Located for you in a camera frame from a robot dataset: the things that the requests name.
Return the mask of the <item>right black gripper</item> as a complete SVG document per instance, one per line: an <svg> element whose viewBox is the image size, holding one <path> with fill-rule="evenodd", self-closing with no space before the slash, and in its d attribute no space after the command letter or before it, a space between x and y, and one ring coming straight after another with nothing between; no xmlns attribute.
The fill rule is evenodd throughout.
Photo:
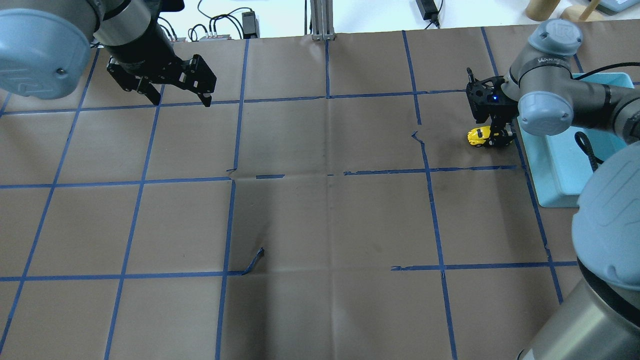
<svg viewBox="0 0 640 360"><path fill-rule="evenodd" d="M484 124L491 119L487 146L509 146L515 139L511 122L518 114L518 102L503 91L505 77L499 75L478 80L471 68L468 67L466 71L469 79L466 96L475 122Z"/></svg>

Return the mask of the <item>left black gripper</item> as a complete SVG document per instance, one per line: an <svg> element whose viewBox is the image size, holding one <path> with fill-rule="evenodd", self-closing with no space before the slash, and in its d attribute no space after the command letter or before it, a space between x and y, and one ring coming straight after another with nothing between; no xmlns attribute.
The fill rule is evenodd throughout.
<svg viewBox="0 0 640 360"><path fill-rule="evenodd" d="M123 91L158 106L162 96L154 85L173 85L211 106L217 76L201 55L189 60L176 55L157 18L108 18L94 36L110 54L106 70Z"/></svg>

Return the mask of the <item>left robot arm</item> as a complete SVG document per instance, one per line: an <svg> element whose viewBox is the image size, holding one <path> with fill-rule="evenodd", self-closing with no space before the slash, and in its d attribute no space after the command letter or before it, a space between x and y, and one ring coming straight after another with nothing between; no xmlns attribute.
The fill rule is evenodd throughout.
<svg viewBox="0 0 640 360"><path fill-rule="evenodd" d="M217 76L201 55L178 57L158 23L162 12L184 8L182 0L3 0L1 88L41 100L70 95L96 40L110 54L106 70L123 91L158 105L155 85L172 85L210 107Z"/></svg>

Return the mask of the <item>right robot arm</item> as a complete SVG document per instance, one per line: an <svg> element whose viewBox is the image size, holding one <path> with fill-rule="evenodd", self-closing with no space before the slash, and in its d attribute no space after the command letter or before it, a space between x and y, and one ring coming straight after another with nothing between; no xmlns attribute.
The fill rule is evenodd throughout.
<svg viewBox="0 0 640 360"><path fill-rule="evenodd" d="M569 63L583 44L576 23L548 19L506 75L478 80L467 68L466 96L476 123L491 119L497 135L555 136L571 126L592 176L578 197L572 240L582 278L518 353L519 360L639 358L639 91L574 77Z"/></svg>

